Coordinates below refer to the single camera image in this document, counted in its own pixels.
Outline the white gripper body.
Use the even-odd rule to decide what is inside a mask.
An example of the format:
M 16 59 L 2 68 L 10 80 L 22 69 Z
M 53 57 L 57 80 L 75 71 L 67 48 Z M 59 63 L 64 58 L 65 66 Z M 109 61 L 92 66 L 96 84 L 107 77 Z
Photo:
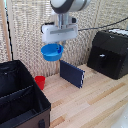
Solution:
M 70 24 L 60 29 L 56 25 L 43 25 L 41 31 L 42 41 L 48 44 L 76 38 L 78 35 L 78 26 Z

